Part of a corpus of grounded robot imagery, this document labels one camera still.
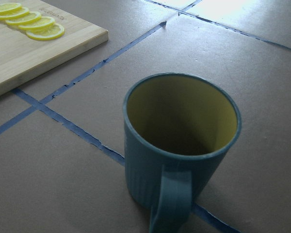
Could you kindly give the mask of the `blue mug yellow inside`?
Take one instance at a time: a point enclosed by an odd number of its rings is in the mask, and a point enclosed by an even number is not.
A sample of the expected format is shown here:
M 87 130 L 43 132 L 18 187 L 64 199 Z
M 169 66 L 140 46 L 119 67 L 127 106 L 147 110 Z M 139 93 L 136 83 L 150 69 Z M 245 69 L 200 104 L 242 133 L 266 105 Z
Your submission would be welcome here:
M 234 100 L 181 73 L 152 75 L 123 102 L 130 195 L 150 210 L 151 233 L 176 233 L 241 131 Z

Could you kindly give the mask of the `lemon slice nearest robot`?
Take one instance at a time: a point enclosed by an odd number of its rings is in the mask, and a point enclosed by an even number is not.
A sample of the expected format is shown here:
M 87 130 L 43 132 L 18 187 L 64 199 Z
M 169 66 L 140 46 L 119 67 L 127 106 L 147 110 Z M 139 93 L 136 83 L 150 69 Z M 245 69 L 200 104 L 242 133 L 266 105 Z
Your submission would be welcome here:
M 47 28 L 40 30 L 28 30 L 26 36 L 39 41 L 53 40 L 61 37 L 65 33 L 64 26 L 55 23 Z

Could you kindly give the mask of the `bamboo cutting board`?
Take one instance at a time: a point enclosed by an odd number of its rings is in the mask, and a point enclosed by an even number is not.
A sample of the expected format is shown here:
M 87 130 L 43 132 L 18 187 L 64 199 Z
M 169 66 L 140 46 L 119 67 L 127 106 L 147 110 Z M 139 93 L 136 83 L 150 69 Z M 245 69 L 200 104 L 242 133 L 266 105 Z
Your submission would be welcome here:
M 109 39 L 106 29 L 44 1 L 20 3 L 53 17 L 65 33 L 49 41 L 33 40 L 0 22 L 0 96 Z

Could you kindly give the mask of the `middle lemon slice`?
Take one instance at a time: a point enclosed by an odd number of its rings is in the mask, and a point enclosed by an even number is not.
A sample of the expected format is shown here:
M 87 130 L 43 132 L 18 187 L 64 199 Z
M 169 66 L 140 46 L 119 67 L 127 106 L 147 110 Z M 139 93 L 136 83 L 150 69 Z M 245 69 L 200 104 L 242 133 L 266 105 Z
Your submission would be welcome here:
M 22 25 L 22 24 L 29 24 L 38 21 L 42 17 L 40 12 L 33 11 L 29 12 L 26 15 L 13 18 L 13 19 L 6 19 L 5 23 L 8 25 Z

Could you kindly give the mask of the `lemon slice farthest from robot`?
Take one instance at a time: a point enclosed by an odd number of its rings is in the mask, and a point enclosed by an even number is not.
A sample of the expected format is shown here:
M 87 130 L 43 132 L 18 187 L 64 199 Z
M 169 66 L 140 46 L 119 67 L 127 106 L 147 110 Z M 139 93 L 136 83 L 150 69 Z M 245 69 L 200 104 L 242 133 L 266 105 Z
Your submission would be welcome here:
M 12 12 L 14 10 L 20 9 L 21 7 L 22 4 L 17 2 L 0 3 L 0 14 Z

